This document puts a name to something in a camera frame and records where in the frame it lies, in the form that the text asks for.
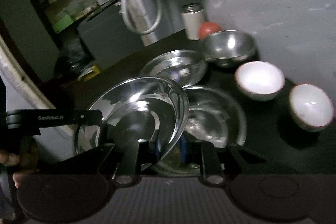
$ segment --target white jar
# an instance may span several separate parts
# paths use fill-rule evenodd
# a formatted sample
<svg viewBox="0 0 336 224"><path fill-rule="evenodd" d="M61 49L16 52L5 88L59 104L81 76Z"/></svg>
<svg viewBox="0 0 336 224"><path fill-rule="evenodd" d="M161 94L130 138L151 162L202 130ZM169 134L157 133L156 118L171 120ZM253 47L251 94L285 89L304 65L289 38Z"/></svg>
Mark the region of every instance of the white jar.
<svg viewBox="0 0 336 224"><path fill-rule="evenodd" d="M182 6L181 16L185 25L188 39L198 40L198 29L206 22L204 8L200 3L191 3Z"/></svg>

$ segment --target white container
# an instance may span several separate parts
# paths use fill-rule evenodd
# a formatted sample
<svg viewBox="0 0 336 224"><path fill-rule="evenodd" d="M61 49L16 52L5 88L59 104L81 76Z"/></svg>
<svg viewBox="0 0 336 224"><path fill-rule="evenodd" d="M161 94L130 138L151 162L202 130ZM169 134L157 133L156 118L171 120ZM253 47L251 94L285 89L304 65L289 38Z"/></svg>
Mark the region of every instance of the white container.
<svg viewBox="0 0 336 224"><path fill-rule="evenodd" d="M206 22L206 16L202 5L200 3L192 3L182 6L181 16L188 39L199 40L198 29L204 22Z"/></svg>
<svg viewBox="0 0 336 224"><path fill-rule="evenodd" d="M241 65L235 79L240 91L256 101L274 99L285 85L282 71L273 64L261 61Z"/></svg>
<svg viewBox="0 0 336 224"><path fill-rule="evenodd" d="M330 98L314 85L301 84L293 87L289 94L289 104L293 120L308 132L321 131L334 118L334 107Z"/></svg>

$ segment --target ribbed gray surface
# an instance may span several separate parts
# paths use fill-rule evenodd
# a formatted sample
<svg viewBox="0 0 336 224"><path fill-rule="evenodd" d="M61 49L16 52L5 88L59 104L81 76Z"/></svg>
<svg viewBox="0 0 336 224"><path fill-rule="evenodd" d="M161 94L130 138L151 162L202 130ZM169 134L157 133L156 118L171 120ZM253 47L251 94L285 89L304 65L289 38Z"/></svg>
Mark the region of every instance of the ribbed gray surface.
<svg viewBox="0 0 336 224"><path fill-rule="evenodd" d="M40 222L29 220L28 224ZM236 208L226 193L207 187L197 178L144 177L135 187L118 189L97 214L78 224L189 224L269 223L252 218ZM297 224L314 224L306 219Z"/></svg>

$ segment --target green object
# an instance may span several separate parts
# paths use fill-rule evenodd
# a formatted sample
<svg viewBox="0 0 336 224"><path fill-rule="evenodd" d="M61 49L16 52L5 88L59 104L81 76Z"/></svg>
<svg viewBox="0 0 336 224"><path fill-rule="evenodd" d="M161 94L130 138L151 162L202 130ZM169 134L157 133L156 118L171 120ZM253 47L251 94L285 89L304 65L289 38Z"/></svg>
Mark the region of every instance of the green object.
<svg viewBox="0 0 336 224"><path fill-rule="evenodd" d="M55 23L52 28L54 29L55 33L59 33L64 30L66 27L70 26L74 21L72 20L71 16L66 15L60 21Z"/></svg>

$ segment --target white bowl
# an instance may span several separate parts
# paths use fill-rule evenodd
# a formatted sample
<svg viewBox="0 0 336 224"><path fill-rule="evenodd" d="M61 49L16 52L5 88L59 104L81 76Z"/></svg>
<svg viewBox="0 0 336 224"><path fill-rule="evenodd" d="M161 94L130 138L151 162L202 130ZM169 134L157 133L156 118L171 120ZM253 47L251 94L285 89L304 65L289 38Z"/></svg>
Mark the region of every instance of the white bowl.
<svg viewBox="0 0 336 224"><path fill-rule="evenodd" d="M274 99L285 85L282 71L275 65L261 61L241 65L235 78L241 92L256 101Z"/></svg>
<svg viewBox="0 0 336 224"><path fill-rule="evenodd" d="M299 127L308 132L318 132L334 118L334 107L328 95L314 85L293 87L289 94L291 115Z"/></svg>

